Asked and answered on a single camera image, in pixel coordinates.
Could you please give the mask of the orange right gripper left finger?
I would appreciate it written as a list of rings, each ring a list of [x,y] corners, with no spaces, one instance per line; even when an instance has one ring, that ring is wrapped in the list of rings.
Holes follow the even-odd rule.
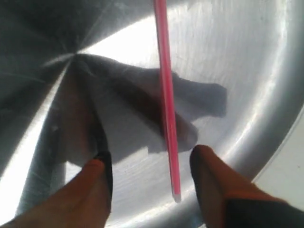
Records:
[[[112,194],[111,155],[101,152],[67,185],[3,227],[103,228],[111,213]]]

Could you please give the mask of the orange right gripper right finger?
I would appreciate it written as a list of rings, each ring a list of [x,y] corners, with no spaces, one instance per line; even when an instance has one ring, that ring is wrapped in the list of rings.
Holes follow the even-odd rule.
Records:
[[[208,228],[302,228],[303,211],[273,197],[225,164],[214,151],[197,145],[191,175]]]

